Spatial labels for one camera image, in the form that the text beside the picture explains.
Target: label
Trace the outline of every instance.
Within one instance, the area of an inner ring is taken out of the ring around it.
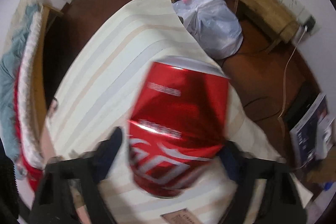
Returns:
[[[150,131],[152,133],[156,134],[167,134],[171,137],[175,138],[181,138],[181,132],[171,129],[171,128],[166,128],[160,124],[154,123],[154,122],[149,122],[144,119],[139,119],[139,126],[144,126],[145,130]]]
[[[161,215],[169,224],[202,224],[201,221],[187,208]]]
[[[174,96],[178,96],[178,97],[181,96],[181,91],[175,90],[175,89],[171,89],[171,88],[168,88],[168,87],[163,86],[163,85],[158,85],[158,84],[155,84],[153,82],[148,82],[147,86],[151,90],[167,93],[169,95],[174,95]]]

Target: cable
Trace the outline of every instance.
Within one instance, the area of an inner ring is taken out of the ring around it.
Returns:
[[[296,50],[297,46],[299,45],[300,41],[302,40],[302,37],[305,35],[306,32],[307,32],[307,26],[305,26],[302,35],[300,36],[298,42],[296,43],[295,48],[294,48],[294,50],[293,50],[291,56],[289,57],[289,59],[288,59],[288,61],[287,61],[287,64],[286,64],[286,66],[285,66],[285,70],[284,70],[284,72],[283,72],[283,86],[282,86],[282,91],[283,91],[283,102],[282,102],[282,110],[281,110],[281,113],[280,113],[280,115],[278,116],[278,118],[281,117],[281,115],[284,113],[284,111],[285,111],[285,106],[286,106],[286,72],[287,72],[287,67],[288,67],[289,61],[291,61],[291,59],[292,59],[292,57],[293,57],[293,55],[294,55],[294,53],[295,53],[295,50]]]
[[[283,71],[283,82],[282,82],[282,83],[283,83],[283,85],[282,85],[282,94],[283,94],[283,98],[282,98],[282,109],[281,109],[281,113],[280,113],[280,115],[278,116],[278,121],[279,121],[280,126],[281,126],[281,132],[282,132],[282,137],[283,137],[283,138],[285,137],[285,124],[284,124],[284,122],[283,122],[283,120],[282,120],[282,118],[281,118],[281,115],[284,113],[285,108],[286,108],[286,99],[287,99],[287,98],[286,98],[286,97],[287,97],[287,96],[286,96],[286,72],[287,72],[287,67],[288,67],[289,61],[291,61],[291,59],[292,59],[292,57],[293,57],[293,55],[294,55],[294,53],[295,53],[295,51],[296,51],[297,46],[298,46],[299,43],[301,42],[302,37],[305,35],[305,33],[307,32],[307,30],[308,30],[308,27],[307,27],[307,25],[305,25],[304,30],[303,30],[303,32],[302,32],[302,35],[300,36],[298,42],[296,43],[295,48],[294,48],[294,50],[293,50],[291,56],[289,57],[289,59],[288,59],[288,61],[287,61],[287,64],[286,64],[286,66],[285,66],[285,69],[284,69],[284,71]]]
[[[246,105],[243,106],[243,108],[248,107],[250,104],[252,104],[252,103],[254,103],[254,102],[258,101],[258,100],[262,100],[262,99],[272,99],[272,97],[270,97],[270,96],[261,96],[259,98],[256,98],[256,99],[248,102]],[[267,117],[264,117],[264,118],[261,118],[261,119],[258,119],[258,120],[253,120],[253,122],[260,122],[260,121],[266,120],[268,118],[271,118],[271,117],[277,115],[280,111],[281,111],[281,109],[279,109],[276,113],[274,113],[272,115],[269,115]]]
[[[258,51],[256,51],[256,52],[237,52],[236,54],[231,55],[231,56],[235,56],[235,55],[244,55],[244,54],[251,54],[251,55],[253,55],[253,54],[258,54],[258,53],[260,53],[260,52],[263,52],[263,51],[267,50],[270,46],[271,46],[271,44],[270,44],[270,45],[267,45],[265,48],[263,48],[263,49],[261,49],[261,50],[258,50]]]

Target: plastic wrapping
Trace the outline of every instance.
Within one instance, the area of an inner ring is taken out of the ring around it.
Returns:
[[[183,25],[213,59],[231,56],[239,49],[242,28],[224,0],[182,0],[173,4]]]

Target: striped blanket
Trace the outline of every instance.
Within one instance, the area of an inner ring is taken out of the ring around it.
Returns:
[[[128,133],[127,118],[153,60],[166,55],[184,56],[217,65],[186,31],[170,0],[133,0],[95,33],[64,77],[55,97],[58,108],[46,124],[57,155],[92,150],[115,126]],[[249,120],[236,91],[230,87],[225,134],[242,150],[274,160],[278,153],[263,131]],[[118,223],[165,223],[160,215],[183,208],[203,223],[217,223],[229,205],[236,184],[229,180],[219,160],[182,195],[158,199],[132,181],[125,141],[100,192]],[[311,193],[300,183],[306,203]],[[263,195],[256,188],[245,223],[253,223]]]

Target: can lid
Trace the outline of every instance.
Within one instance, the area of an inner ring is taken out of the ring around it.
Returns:
[[[156,62],[174,66],[177,68],[194,70],[198,72],[208,73],[211,75],[217,75],[229,79],[229,77],[226,76],[219,67],[191,58],[186,58],[182,56],[166,56],[162,59],[157,60]]]

